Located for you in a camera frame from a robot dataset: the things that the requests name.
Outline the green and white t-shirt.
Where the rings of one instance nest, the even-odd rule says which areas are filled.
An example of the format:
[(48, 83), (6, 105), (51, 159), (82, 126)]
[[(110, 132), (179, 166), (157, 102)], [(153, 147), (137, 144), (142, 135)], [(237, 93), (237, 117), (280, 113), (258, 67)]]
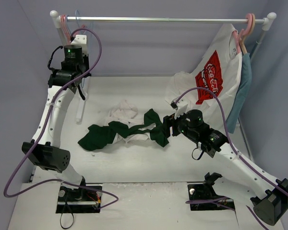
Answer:
[(122, 100), (109, 111), (102, 126), (92, 124), (87, 128), (87, 134), (78, 141), (78, 145), (86, 151), (94, 151), (119, 141), (151, 140), (165, 147), (169, 141), (162, 131), (159, 114), (151, 108), (142, 119), (138, 115), (135, 105)]

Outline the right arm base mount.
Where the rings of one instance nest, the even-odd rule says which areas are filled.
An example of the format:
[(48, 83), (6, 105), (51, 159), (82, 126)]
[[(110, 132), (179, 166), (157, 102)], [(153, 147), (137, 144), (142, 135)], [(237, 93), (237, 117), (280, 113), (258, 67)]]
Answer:
[(213, 189), (216, 180), (221, 178), (219, 173), (207, 173), (201, 183), (188, 184), (189, 200), (186, 202), (191, 211), (235, 211), (234, 201), (224, 195), (217, 195)]

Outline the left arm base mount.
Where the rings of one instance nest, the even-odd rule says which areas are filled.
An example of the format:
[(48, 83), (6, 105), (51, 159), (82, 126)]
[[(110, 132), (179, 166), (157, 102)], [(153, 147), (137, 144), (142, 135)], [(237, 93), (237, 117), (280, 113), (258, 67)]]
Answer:
[(99, 213), (102, 193), (87, 189), (70, 189), (60, 186), (56, 214)]

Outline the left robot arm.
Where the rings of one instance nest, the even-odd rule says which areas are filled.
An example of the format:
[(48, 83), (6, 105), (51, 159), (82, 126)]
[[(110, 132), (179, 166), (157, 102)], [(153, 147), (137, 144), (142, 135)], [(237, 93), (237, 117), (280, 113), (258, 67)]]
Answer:
[(62, 180), (69, 196), (81, 201), (86, 196), (84, 178), (72, 167), (70, 152), (60, 148), (60, 138), (68, 107), (81, 83), (77, 77), (87, 71), (87, 66), (80, 45), (66, 45), (63, 50), (61, 68), (50, 68), (48, 96), (39, 127), (32, 140), (22, 144), (22, 151), (31, 151), (31, 163)]

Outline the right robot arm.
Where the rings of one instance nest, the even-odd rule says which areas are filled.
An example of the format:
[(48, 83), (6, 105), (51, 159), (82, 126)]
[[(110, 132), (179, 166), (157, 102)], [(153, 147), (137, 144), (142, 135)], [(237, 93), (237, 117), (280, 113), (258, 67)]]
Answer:
[(184, 135), (220, 169), (204, 177), (203, 192), (241, 202), (265, 224), (274, 226), (288, 210), (288, 179), (279, 180), (237, 151), (232, 142), (203, 121), (199, 110), (163, 118), (166, 137)]

